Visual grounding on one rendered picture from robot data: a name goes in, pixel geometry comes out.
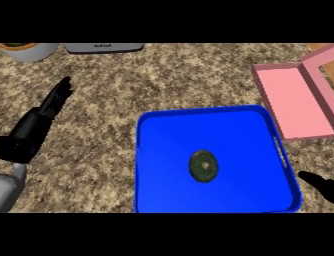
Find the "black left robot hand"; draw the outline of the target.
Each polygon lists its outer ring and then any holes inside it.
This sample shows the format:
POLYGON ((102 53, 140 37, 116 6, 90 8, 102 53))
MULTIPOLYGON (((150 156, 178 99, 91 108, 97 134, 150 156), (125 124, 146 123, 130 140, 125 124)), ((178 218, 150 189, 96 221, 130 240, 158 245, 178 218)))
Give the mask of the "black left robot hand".
POLYGON ((38 107, 32 107, 18 121, 10 133, 0 136, 0 159, 26 164, 44 142, 52 122, 72 94, 71 77, 62 78, 38 107))

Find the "pink cardboard box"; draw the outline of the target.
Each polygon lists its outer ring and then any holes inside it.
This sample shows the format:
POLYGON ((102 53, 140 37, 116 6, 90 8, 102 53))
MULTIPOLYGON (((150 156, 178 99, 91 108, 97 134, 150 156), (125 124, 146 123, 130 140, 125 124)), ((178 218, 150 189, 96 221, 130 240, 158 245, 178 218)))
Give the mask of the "pink cardboard box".
POLYGON ((285 141, 334 137, 334 91, 319 67, 334 61, 334 43, 298 62, 254 64, 251 73, 285 141))

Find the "grey flat appliance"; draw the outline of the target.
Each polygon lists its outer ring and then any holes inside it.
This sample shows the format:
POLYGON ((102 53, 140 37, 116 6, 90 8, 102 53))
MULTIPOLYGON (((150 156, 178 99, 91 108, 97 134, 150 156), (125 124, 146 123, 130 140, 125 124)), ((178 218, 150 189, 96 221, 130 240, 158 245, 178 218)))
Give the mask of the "grey flat appliance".
POLYGON ((143 43, 63 43, 71 54, 106 54, 140 51, 143 43))

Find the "dark green squash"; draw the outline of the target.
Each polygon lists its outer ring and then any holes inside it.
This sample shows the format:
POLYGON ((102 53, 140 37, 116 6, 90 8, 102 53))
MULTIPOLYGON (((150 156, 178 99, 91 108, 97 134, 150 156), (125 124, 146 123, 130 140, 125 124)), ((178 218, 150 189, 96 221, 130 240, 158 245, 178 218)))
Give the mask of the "dark green squash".
POLYGON ((207 150, 198 150, 189 159, 189 173, 192 178, 201 182, 211 182, 217 176, 218 164, 214 154, 207 150))

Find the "blue plastic tray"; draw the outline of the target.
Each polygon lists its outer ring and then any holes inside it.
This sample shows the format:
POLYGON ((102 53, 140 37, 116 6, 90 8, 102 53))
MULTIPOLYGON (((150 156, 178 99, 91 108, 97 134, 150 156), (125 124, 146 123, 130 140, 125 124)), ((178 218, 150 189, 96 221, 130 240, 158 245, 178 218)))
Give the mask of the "blue plastic tray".
POLYGON ((136 125, 137 213, 283 213, 301 192, 258 105, 159 110, 136 125))

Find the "grey plant pot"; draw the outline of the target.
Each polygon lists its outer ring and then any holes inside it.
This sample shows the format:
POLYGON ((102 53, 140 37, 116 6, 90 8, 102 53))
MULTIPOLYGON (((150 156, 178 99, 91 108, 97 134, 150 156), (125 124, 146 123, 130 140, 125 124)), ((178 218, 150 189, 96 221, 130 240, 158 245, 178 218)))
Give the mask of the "grey plant pot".
POLYGON ((56 51, 57 43, 28 43, 20 46, 1 44, 0 48, 18 62, 28 63, 47 58, 56 51))

